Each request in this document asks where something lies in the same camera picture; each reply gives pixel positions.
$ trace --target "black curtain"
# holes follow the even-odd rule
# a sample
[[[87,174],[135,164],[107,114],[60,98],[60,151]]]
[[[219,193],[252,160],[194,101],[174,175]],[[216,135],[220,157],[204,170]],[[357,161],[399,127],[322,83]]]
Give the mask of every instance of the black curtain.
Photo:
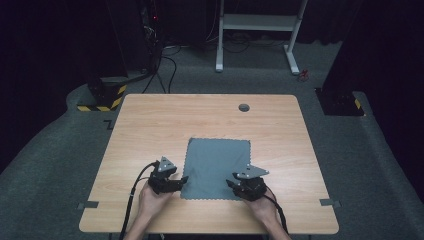
[[[396,160],[424,202],[424,7],[364,0],[323,85],[363,91]]]
[[[362,0],[309,0],[297,38],[301,43],[343,41]]]
[[[0,171],[85,83],[70,57],[66,16],[63,1],[0,3]]]

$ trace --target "yellow and black tape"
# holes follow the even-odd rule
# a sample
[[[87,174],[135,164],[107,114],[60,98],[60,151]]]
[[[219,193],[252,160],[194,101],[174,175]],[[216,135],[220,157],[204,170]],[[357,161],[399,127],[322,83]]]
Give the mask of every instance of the yellow and black tape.
[[[124,95],[124,92],[127,88],[127,85],[121,86],[118,89],[115,90],[115,93],[108,94],[107,99],[105,102],[107,104],[78,104],[77,108],[78,110],[82,112],[90,112],[90,111],[101,111],[101,112],[108,112],[108,111],[115,111],[119,104],[122,101],[122,97]]]

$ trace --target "cable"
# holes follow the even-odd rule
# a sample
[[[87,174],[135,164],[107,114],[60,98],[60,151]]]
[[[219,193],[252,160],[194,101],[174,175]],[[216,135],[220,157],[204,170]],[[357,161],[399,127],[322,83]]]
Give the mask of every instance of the cable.
[[[150,83],[152,82],[153,78],[156,76],[156,73],[152,74],[152,77],[150,78],[149,82],[147,83],[146,87],[143,89],[141,93],[145,93],[147,88],[149,87]]]
[[[283,226],[284,231],[286,231],[287,234],[289,234],[289,231],[287,229],[287,222],[286,222],[286,216],[284,216],[283,209],[281,206],[277,203],[277,198],[275,197],[275,194],[272,192],[272,190],[267,186],[268,190],[271,192],[274,199],[268,197],[267,195],[264,195],[266,199],[274,203],[275,207],[277,208],[278,214],[280,215],[281,225]]]
[[[172,56],[172,55],[179,53],[181,51],[181,48],[182,48],[181,45],[167,46],[167,47],[164,47],[163,49],[165,50],[165,49],[171,49],[171,48],[176,48],[176,47],[178,47],[177,51],[175,51],[173,53],[169,53],[169,54],[162,54],[162,56]]]
[[[172,73],[171,79],[169,80],[169,83],[168,83],[168,93],[171,93],[171,84],[172,84],[172,80],[174,80],[175,72],[177,71],[177,63],[172,58],[165,57],[165,56],[162,56],[162,57],[174,63],[174,72]]]
[[[134,199],[135,187],[137,186],[137,183],[143,179],[141,178],[141,175],[143,175],[144,171],[146,171],[147,168],[154,166],[154,164],[155,163],[152,162],[149,165],[145,166],[143,170],[141,170],[140,174],[138,175],[137,179],[134,182],[133,187],[131,188],[131,193],[130,193],[130,197],[128,199],[128,204],[127,204],[127,211],[125,213],[124,224],[122,225],[121,235],[119,235],[120,240],[124,239],[125,231],[127,230],[128,219],[130,218],[131,206]]]
[[[212,28],[211,31],[209,32],[209,35],[206,37],[206,42],[208,41],[208,38],[210,38],[210,36],[212,35],[213,29],[215,28],[215,22],[216,22],[216,13],[218,12],[218,0],[215,0],[215,13],[214,13],[214,17],[213,17],[213,24],[212,24]]]
[[[162,78],[159,75],[159,72],[156,73],[156,76],[159,79],[160,86],[162,87],[163,93],[166,93],[165,86],[163,86]]]

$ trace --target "metal stand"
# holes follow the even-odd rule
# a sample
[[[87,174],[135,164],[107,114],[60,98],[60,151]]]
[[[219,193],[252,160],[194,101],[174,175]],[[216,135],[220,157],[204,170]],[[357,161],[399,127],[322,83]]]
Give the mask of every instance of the metal stand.
[[[221,0],[218,48],[216,54],[217,72],[222,72],[224,70],[224,52],[222,44],[224,29],[238,29],[292,32],[289,45],[284,46],[284,52],[286,53],[292,74],[298,75],[300,73],[293,56],[293,47],[308,0],[302,0],[297,16],[224,14],[224,2],[224,0]]]

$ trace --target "dark background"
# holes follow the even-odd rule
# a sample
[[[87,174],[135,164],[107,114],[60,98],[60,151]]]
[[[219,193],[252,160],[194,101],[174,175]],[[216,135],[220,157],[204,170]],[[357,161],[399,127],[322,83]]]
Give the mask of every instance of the dark background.
[[[84,1],[1,2],[2,170],[33,136],[66,111],[66,96],[71,90],[90,78],[125,75],[129,68],[146,67],[145,60],[128,56],[145,51],[143,44],[137,44],[141,39],[131,43],[122,39],[122,36],[140,36],[136,33],[139,25],[135,23],[133,28],[123,31],[114,21],[116,12],[110,11],[110,6],[119,8],[116,2],[89,2],[88,5]],[[299,4],[295,0],[273,0],[266,4],[246,0],[238,6],[237,1],[227,3],[229,12],[237,9],[238,13],[261,14],[294,14]],[[137,13],[128,7],[133,4],[122,1],[124,7],[118,12],[138,21]],[[160,4],[167,6],[166,1]],[[181,4],[190,7],[180,9],[194,8],[204,13],[203,16],[215,14],[213,1]],[[164,14],[170,9],[177,8],[164,8]],[[418,0],[311,0],[298,42],[319,40],[329,44],[345,40],[323,89],[366,93],[388,144],[423,200],[424,188],[420,186],[424,180],[420,146],[424,142],[424,117],[420,111],[424,103],[422,10]],[[211,17],[195,21],[201,15],[191,15],[192,25],[181,28],[189,30],[186,34],[179,32],[180,36],[200,31],[203,34],[199,39],[205,37]]]

